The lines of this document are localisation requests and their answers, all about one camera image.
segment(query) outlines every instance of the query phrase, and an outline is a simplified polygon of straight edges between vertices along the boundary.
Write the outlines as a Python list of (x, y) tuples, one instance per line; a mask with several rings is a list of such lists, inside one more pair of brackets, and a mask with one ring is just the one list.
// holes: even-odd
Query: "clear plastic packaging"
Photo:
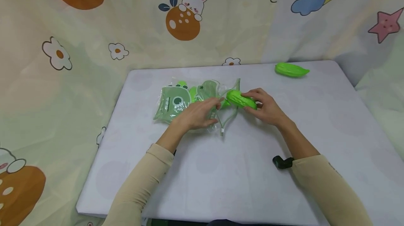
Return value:
[[(170, 83), (162, 87), (157, 111), (153, 119), (157, 122), (171, 123), (191, 103), (204, 101), (211, 97), (220, 98), (225, 96), (227, 91), (239, 88), (239, 81), (237, 80), (234, 86), (231, 85), (229, 87), (217, 80), (207, 79), (196, 82), (190, 79), (172, 78)], [(224, 100), (222, 107), (228, 106), (228, 102)], [(218, 110), (213, 108), (208, 116), (210, 118), (218, 118), (217, 112)], [(219, 124), (212, 125), (207, 130), (214, 131), (221, 128), (221, 133), (223, 133), (223, 126), (220, 122)]]

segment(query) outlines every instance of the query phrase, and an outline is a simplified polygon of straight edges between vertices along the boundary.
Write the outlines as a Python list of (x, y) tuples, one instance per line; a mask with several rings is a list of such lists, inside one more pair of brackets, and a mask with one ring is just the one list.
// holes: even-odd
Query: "arm sleeve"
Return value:
[(373, 225), (359, 197), (326, 157), (316, 155), (295, 160), (292, 171), (314, 197), (330, 225)]
[(173, 159), (171, 152), (152, 144), (115, 195), (103, 226), (140, 226), (144, 205)]

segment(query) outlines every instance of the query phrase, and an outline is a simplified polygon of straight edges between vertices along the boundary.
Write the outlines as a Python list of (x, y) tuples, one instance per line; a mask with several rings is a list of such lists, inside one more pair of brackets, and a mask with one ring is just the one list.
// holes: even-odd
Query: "hand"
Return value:
[(187, 132), (188, 130), (207, 128), (217, 123), (217, 119), (207, 119), (207, 115), (213, 107), (220, 109), (220, 100), (218, 98), (209, 98), (205, 101), (190, 104), (173, 120), (172, 125), (176, 125)]
[(274, 98), (266, 93), (262, 88), (256, 88), (241, 94), (244, 97), (251, 97), (257, 102), (258, 110), (252, 107), (244, 107), (244, 110), (257, 117), (264, 123), (274, 126), (281, 125), (285, 120), (289, 120), (286, 114), (280, 109)]

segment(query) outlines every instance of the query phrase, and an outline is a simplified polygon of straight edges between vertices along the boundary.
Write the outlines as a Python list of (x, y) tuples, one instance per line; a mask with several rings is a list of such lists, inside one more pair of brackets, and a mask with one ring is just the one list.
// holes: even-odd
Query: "fabric backdrop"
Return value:
[(2, 226), (102, 224), (74, 207), (133, 69), (332, 59), (404, 157), (402, 0), (0, 0), (0, 8)]

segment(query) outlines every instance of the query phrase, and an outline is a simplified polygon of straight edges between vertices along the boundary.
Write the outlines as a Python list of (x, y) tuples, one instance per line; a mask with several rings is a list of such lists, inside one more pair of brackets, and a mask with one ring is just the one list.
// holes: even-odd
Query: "white tablecloth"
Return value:
[[(348, 181), (375, 225), (404, 224), (404, 162), (333, 61), (301, 62), (311, 72), (288, 78), (275, 64), (134, 70), (129, 73), (77, 202), (79, 213), (105, 217), (117, 190), (167, 125), (152, 121), (172, 77), (261, 87)], [(279, 132), (240, 111), (219, 132), (188, 134), (144, 217), (187, 221), (326, 224), (289, 170), (272, 158), (290, 157)]]

